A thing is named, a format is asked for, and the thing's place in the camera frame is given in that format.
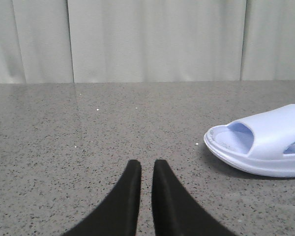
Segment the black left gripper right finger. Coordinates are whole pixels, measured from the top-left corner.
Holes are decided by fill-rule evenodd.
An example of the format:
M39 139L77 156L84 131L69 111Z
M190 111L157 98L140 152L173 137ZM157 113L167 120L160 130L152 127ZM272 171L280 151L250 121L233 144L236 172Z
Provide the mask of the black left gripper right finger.
M156 160L152 180L152 215L157 236L232 236L179 182L166 160Z

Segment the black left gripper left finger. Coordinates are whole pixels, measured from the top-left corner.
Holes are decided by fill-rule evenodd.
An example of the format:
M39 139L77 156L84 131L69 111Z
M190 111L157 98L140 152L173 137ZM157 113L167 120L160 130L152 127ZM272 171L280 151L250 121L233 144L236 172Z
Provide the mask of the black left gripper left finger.
M105 199L65 236L134 236L136 234L142 167L129 160L120 179Z

